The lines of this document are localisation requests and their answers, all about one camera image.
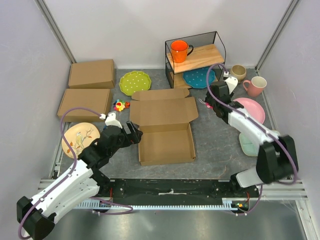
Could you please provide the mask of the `pink flower toy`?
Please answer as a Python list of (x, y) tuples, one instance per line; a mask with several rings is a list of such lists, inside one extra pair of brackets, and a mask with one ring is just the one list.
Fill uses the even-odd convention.
[(211, 105), (209, 105), (207, 102), (203, 101), (202, 99), (199, 98), (198, 101), (201, 104), (205, 105), (208, 109), (213, 109), (213, 107)]

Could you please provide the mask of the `large cardboard box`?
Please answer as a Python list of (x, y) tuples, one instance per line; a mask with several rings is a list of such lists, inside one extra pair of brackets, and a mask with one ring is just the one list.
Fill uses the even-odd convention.
[(199, 114), (190, 91), (187, 88), (138, 91), (131, 98), (129, 119), (143, 133), (138, 144), (140, 165), (194, 162), (191, 122)]

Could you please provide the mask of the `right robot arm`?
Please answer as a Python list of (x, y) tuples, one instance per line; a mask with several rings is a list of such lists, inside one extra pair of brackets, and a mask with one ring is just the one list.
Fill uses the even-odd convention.
[(244, 134), (257, 148), (256, 165), (234, 174), (229, 191), (235, 197), (242, 196), (253, 185), (282, 183), (292, 176), (292, 184), (298, 179), (298, 159), (294, 139), (279, 135), (255, 120), (245, 107), (232, 101), (231, 82), (218, 81), (207, 86), (205, 102), (225, 123)]

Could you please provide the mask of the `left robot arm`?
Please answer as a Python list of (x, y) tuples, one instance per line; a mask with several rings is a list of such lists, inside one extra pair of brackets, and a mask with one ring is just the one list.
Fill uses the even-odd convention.
[(34, 240), (46, 238), (55, 225), (77, 205), (96, 195), (104, 197), (109, 193), (110, 179), (100, 168), (119, 149), (138, 144), (143, 135), (131, 121), (126, 124), (129, 133), (126, 133), (119, 122), (108, 125), (100, 137), (83, 149), (59, 178), (32, 198), (23, 196), (18, 200), (16, 214), (20, 239), (25, 239), (22, 230)]

